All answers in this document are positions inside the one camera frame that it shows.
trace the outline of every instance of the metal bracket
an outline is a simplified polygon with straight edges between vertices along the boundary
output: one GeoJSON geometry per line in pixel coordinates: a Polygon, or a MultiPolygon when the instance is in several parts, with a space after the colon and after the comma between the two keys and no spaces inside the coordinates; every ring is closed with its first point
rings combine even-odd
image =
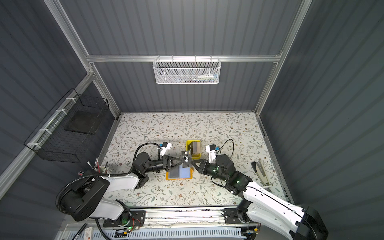
{"type": "Polygon", "coordinates": [[[93,83],[99,90],[101,97],[108,100],[108,105],[113,116],[117,117],[118,115],[120,115],[120,109],[117,106],[117,103],[115,102],[115,100],[113,99],[111,93],[109,92],[107,86],[105,85],[96,66],[93,64],[93,61],[87,59],[89,55],[88,51],[85,48],[84,44],[82,43],[74,26],[72,25],[71,20],[66,14],[63,6],[61,5],[60,0],[44,0],[44,2],[45,2],[45,5],[47,5],[53,17],[55,18],[60,29],[63,31],[67,40],[71,44],[77,57],[81,61],[84,69],[89,74],[95,73],[97,78],[93,81],[93,83]]]}
{"type": "Polygon", "coordinates": [[[49,131],[48,128],[46,128],[46,129],[39,129],[39,131],[46,131],[47,133],[49,133],[49,135],[52,135],[51,131],[49,131]]]}
{"type": "MultiPolygon", "coordinates": [[[[68,98],[73,98],[77,94],[81,94],[85,91],[85,89],[92,82],[94,76],[87,74],[82,81],[76,86],[75,91],[72,91],[68,98]]],[[[63,109],[70,100],[66,99],[60,106],[60,109],[63,109]]],[[[59,112],[55,111],[52,116],[46,121],[43,125],[42,129],[48,128],[54,119],[58,116],[59,112]]],[[[41,136],[42,132],[38,131],[36,135],[32,138],[32,140],[27,143],[29,146],[37,146],[40,147],[40,144],[37,143],[41,136]]],[[[12,186],[12,184],[16,181],[17,177],[21,174],[21,172],[26,168],[28,163],[35,156],[35,152],[33,152],[30,148],[25,147],[23,150],[17,155],[17,157],[12,161],[12,163],[4,170],[4,172],[0,175],[0,199],[4,196],[7,190],[12,186]]]]}
{"type": "Polygon", "coordinates": [[[235,207],[234,208],[223,209],[223,213],[224,213],[224,218],[225,218],[225,224],[243,223],[237,217],[237,209],[235,207]]]}
{"type": "Polygon", "coordinates": [[[55,110],[55,111],[61,111],[61,112],[63,112],[65,115],[67,115],[67,113],[65,112],[65,109],[57,109],[57,110],[55,110]]]}
{"type": "Polygon", "coordinates": [[[66,99],[71,99],[76,103],[76,98],[66,98],[66,99]]]}
{"type": "Polygon", "coordinates": [[[279,178],[281,187],[282,187],[283,191],[285,191],[285,193],[286,193],[286,197],[288,198],[288,202],[294,204],[295,202],[293,201],[293,197],[291,195],[291,192],[289,191],[288,185],[284,179],[283,172],[281,171],[280,165],[277,161],[275,152],[273,151],[273,148],[272,148],[271,142],[269,141],[268,135],[265,132],[265,128],[264,128],[264,125],[263,125],[263,122],[262,122],[260,116],[256,116],[256,120],[257,120],[257,123],[259,124],[260,130],[262,131],[265,145],[268,149],[269,155],[271,156],[271,162],[272,162],[272,164],[276,170],[277,177],[279,178]]]}
{"type": "Polygon", "coordinates": [[[296,38],[297,33],[299,32],[300,26],[303,23],[304,17],[308,12],[308,9],[312,3],[312,0],[303,0],[301,2],[301,5],[299,7],[299,10],[296,13],[295,19],[292,23],[292,26],[288,32],[287,38],[285,39],[285,42],[283,44],[283,47],[281,48],[279,56],[279,61],[273,61],[276,62],[276,65],[273,67],[271,74],[269,75],[267,82],[265,83],[265,87],[262,91],[262,94],[260,96],[260,99],[256,105],[255,112],[259,116],[266,100],[269,96],[269,93],[272,90],[272,87],[279,76],[280,70],[285,62],[285,59],[287,58],[287,55],[293,45],[293,41],[296,38]]]}
{"type": "Polygon", "coordinates": [[[159,61],[218,61],[221,62],[243,62],[243,63],[265,63],[279,62],[280,55],[88,55],[86,59],[90,63],[153,63],[154,59],[159,61]]]}
{"type": "MultiPolygon", "coordinates": [[[[129,211],[130,214],[130,222],[128,223],[127,227],[132,227],[133,225],[137,225],[139,223],[139,226],[144,226],[145,221],[145,211],[129,211]]],[[[107,219],[103,223],[103,227],[119,227],[119,220],[111,220],[107,219]]]]}

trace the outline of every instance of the pen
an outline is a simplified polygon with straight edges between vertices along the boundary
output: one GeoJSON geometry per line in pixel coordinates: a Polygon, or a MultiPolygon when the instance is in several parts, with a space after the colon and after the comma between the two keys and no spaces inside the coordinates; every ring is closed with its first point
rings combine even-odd
{"type": "Polygon", "coordinates": [[[93,167],[92,167],[91,163],[90,163],[89,161],[88,161],[87,163],[88,163],[88,165],[89,165],[89,166],[90,166],[90,167],[93,169],[93,167]]]}
{"type": "Polygon", "coordinates": [[[76,240],[79,236],[80,236],[80,234],[81,234],[81,232],[84,230],[84,228],[86,227],[86,223],[80,228],[80,230],[76,233],[76,235],[75,236],[73,236],[73,238],[72,238],[72,240],[76,240]]]}

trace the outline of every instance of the gray corrugated wall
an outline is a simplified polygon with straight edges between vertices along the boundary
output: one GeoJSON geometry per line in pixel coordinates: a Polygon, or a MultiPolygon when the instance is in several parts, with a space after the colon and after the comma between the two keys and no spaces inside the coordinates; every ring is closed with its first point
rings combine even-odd
{"type": "Polygon", "coordinates": [[[261,118],[328,239],[382,239],[384,2],[315,1],[261,118]]]}
{"type": "Polygon", "coordinates": [[[253,110],[273,63],[222,63],[218,84],[157,84],[152,63],[95,63],[122,112],[253,110]]]}
{"type": "Polygon", "coordinates": [[[86,71],[43,1],[0,2],[0,173],[86,71]]]}
{"type": "MultiPolygon", "coordinates": [[[[84,95],[101,97],[94,84],[84,95]]],[[[78,177],[78,171],[89,169],[86,162],[99,156],[113,121],[108,112],[80,164],[45,161],[38,156],[31,160],[0,200],[1,239],[54,239],[64,219],[55,206],[56,194],[78,177]]]]}
{"type": "MultiPolygon", "coordinates": [[[[0,1],[0,174],[45,114],[86,72],[43,0],[0,1]]],[[[84,94],[100,97],[91,84],[84,94]]],[[[113,123],[108,114],[87,159],[113,123]]],[[[87,164],[34,157],[0,200],[0,239],[53,239],[63,219],[57,192],[87,164]]]]}
{"type": "MultiPolygon", "coordinates": [[[[300,0],[62,1],[91,55],[278,54],[300,0]]],[[[253,110],[272,63],[222,63],[219,84],[156,84],[150,63],[95,63],[122,112],[253,110]]]]}
{"type": "Polygon", "coordinates": [[[91,55],[278,54],[300,0],[66,0],[91,55]]]}

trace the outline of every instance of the white wire mesh basket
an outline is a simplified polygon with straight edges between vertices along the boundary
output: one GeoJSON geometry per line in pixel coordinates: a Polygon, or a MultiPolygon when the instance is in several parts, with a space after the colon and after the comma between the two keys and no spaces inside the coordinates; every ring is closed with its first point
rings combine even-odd
{"type": "Polygon", "coordinates": [[[156,83],[159,84],[217,84],[220,68],[220,59],[193,62],[153,60],[156,83]]]}

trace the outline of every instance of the small object in basket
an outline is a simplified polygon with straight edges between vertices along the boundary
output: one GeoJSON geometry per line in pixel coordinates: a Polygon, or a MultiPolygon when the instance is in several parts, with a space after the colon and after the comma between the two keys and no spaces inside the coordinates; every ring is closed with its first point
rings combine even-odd
{"type": "Polygon", "coordinates": [[[85,134],[95,134],[100,125],[101,118],[98,113],[77,111],[64,130],[85,134]]]}
{"type": "Polygon", "coordinates": [[[218,74],[203,74],[203,75],[198,76],[198,78],[200,78],[200,79],[217,79],[218,74]]]}
{"type": "Polygon", "coordinates": [[[84,231],[84,240],[92,240],[93,227],[86,228],[84,231]]]}
{"type": "Polygon", "coordinates": [[[201,154],[201,142],[191,142],[188,145],[188,150],[192,152],[192,157],[198,157],[201,154]]]}

